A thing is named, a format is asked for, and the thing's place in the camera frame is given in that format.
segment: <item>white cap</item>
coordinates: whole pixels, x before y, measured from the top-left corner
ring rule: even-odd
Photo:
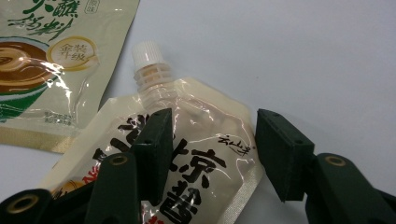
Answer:
[[[154,41],[144,41],[132,48],[134,58],[134,70],[146,67],[155,63],[166,63],[161,55],[160,47]]]

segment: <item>transparent pouch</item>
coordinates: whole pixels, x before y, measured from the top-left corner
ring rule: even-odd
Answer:
[[[142,202],[144,222],[234,223],[262,177],[248,110],[193,78],[169,82],[161,61],[142,66],[139,93],[108,100],[40,187],[62,197],[92,182],[101,161],[128,150],[152,113],[172,108],[174,152],[163,200]]]

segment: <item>white surface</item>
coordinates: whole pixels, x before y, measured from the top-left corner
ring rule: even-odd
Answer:
[[[284,115],[396,195],[396,2],[141,0],[105,99],[136,92],[132,46],[155,40],[176,78],[196,77]],[[0,201],[35,188],[60,158],[0,146]],[[237,223],[307,223],[265,177]]]

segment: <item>food illustration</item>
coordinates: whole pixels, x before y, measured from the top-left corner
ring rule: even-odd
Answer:
[[[48,46],[22,37],[0,37],[0,120],[15,118],[60,75],[48,63]]]

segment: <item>sauce packet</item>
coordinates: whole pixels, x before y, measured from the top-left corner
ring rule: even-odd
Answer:
[[[138,2],[0,2],[0,143],[70,147],[97,113]]]
[[[192,77],[172,81],[154,42],[133,53],[139,92],[109,99],[40,187],[59,198],[91,183],[101,161],[127,151],[152,113],[172,108],[163,201],[142,202],[144,223],[234,223],[263,173],[248,109]]]

